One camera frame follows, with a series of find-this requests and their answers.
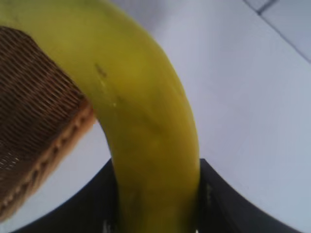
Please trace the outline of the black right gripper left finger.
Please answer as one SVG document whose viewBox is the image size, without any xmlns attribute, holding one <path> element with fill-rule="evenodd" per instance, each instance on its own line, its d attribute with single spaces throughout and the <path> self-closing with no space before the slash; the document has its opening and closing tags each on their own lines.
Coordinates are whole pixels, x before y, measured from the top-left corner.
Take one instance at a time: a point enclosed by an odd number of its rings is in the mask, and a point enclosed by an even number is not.
<svg viewBox="0 0 311 233">
<path fill-rule="evenodd" d="M 116 233 L 118 198 L 112 160 L 69 200 L 15 233 Z"/>
</svg>

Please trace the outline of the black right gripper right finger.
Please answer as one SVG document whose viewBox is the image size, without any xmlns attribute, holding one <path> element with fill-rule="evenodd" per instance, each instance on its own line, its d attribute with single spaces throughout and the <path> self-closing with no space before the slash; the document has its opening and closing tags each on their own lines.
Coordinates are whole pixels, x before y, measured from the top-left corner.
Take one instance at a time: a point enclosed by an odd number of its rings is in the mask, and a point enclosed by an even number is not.
<svg viewBox="0 0 311 233">
<path fill-rule="evenodd" d="M 199 233 L 298 232 L 244 198 L 206 159 L 200 159 L 200 169 Z"/>
</svg>

